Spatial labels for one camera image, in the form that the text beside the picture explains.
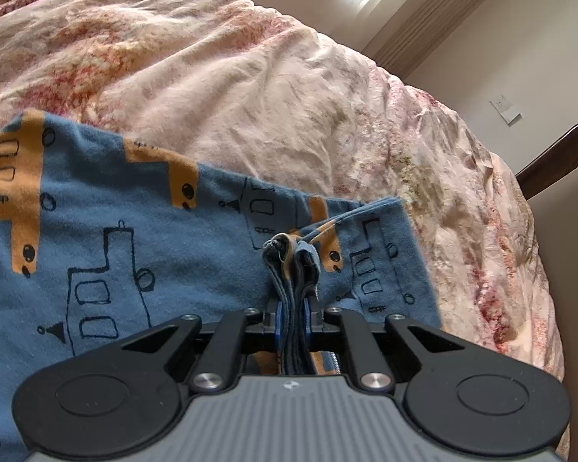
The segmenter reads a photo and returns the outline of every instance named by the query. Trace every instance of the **light switch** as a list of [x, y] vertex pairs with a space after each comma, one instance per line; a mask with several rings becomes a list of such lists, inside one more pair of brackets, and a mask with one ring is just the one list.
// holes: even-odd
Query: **light switch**
[[514, 106], [509, 100], [504, 97], [504, 95], [499, 94], [490, 101], [490, 104], [499, 112], [499, 114], [506, 121], [508, 126], [512, 126], [512, 123], [522, 117], [518, 107]]

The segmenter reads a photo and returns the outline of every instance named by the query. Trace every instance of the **blue garment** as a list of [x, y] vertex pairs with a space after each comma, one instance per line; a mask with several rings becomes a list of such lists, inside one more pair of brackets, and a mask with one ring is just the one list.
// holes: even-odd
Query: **blue garment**
[[10, 402], [35, 370], [180, 314], [206, 323], [312, 290], [304, 264], [283, 274], [288, 259], [270, 262], [274, 237], [316, 259], [306, 274], [322, 306], [439, 326], [398, 198], [312, 196], [37, 111], [11, 122], [0, 133], [0, 462], [25, 455]]

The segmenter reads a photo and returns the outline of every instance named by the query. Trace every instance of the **screw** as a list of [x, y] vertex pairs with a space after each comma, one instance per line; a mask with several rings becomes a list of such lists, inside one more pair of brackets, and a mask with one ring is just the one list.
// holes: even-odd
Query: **screw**
[[379, 390], [388, 387], [392, 383], [392, 379], [385, 373], [370, 372], [362, 375], [360, 382], [364, 387]]
[[222, 384], [222, 378], [216, 373], [200, 373], [193, 378], [193, 385], [201, 389], [216, 389]]

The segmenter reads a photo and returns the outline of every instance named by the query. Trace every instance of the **pink floral comforter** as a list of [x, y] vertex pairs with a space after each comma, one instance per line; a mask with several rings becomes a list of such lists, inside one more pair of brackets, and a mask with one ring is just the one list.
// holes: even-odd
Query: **pink floral comforter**
[[509, 168], [456, 112], [296, 19], [249, 0], [0, 0], [0, 128], [27, 107], [310, 193], [398, 194], [444, 329], [563, 377]]

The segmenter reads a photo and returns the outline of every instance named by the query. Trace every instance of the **brown wooden furniture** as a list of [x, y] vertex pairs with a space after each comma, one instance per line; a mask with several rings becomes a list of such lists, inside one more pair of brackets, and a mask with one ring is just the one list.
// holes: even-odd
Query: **brown wooden furniture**
[[578, 168], [578, 125], [570, 128], [552, 146], [516, 175], [526, 199], [534, 197]]

